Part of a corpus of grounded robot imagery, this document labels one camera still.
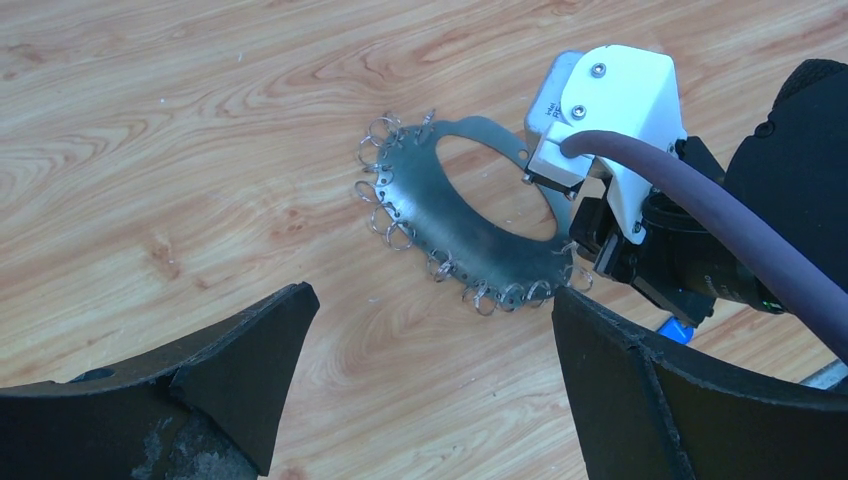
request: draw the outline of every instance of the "wood grain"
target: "wood grain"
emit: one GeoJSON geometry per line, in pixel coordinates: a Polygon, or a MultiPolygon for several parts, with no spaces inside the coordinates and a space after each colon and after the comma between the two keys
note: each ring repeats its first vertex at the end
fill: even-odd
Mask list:
{"type": "MultiPolygon", "coordinates": [[[[353,152],[391,110],[521,133],[563,50],[671,54],[687,129],[726,164],[805,58],[848,61],[848,8],[797,2],[0,3],[0,385],[66,381],[298,281],[322,307],[277,479],[583,478],[549,321],[480,318],[366,228],[353,152]]],[[[446,142],[504,228],[553,220],[520,172],[446,142]]],[[[629,288],[592,296],[650,327],[629,288]]],[[[796,319],[722,303],[694,347],[797,381],[833,356],[796,319]]]]}

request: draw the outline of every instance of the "purple hose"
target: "purple hose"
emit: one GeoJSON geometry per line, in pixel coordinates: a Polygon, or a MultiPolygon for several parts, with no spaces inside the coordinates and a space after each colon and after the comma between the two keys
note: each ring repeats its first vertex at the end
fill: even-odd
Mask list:
{"type": "Polygon", "coordinates": [[[561,149],[569,158],[612,159],[662,190],[848,363],[848,294],[726,190],[665,151],[615,132],[579,132],[561,149]]]}

